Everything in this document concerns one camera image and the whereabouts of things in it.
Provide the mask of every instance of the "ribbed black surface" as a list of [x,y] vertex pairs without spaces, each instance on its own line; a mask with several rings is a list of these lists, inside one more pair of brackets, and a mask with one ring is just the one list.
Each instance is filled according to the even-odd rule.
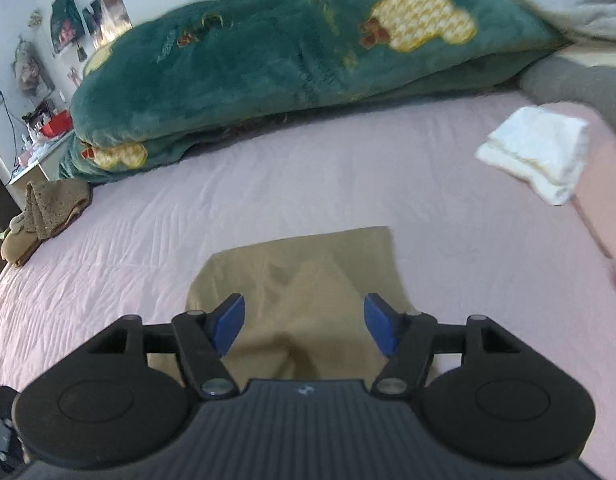
[[430,438],[402,402],[357,381],[253,381],[210,402],[175,442],[133,465],[71,472],[35,463],[22,480],[593,480],[572,461],[543,470],[469,462]]

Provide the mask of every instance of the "bed sheet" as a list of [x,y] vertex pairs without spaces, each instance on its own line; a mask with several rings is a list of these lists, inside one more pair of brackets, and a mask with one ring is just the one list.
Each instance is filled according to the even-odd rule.
[[440,322],[487,314],[589,389],[582,457],[616,480],[605,258],[571,205],[473,155],[528,103],[511,92],[315,120],[94,189],[82,218],[0,277],[0,383],[22,389],[122,314],[167,322],[213,253],[389,226],[414,306]]

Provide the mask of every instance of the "peach-colored fabric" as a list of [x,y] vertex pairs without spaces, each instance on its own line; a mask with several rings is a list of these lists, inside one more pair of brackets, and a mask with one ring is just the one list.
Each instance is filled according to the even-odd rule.
[[616,262],[616,135],[592,108],[554,103],[546,108],[588,121],[588,163],[577,189],[576,205],[602,250]]

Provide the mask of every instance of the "white towel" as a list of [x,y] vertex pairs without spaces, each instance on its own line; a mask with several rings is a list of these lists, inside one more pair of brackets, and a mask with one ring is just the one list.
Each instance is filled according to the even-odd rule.
[[475,157],[530,184],[551,205],[570,199],[586,165],[588,123],[540,107],[514,112]]

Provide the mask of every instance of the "gray pillow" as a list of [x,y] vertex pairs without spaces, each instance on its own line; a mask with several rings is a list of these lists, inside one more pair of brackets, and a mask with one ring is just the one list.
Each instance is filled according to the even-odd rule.
[[616,67],[550,56],[526,70],[520,88],[538,104],[575,101],[596,108],[616,131]]

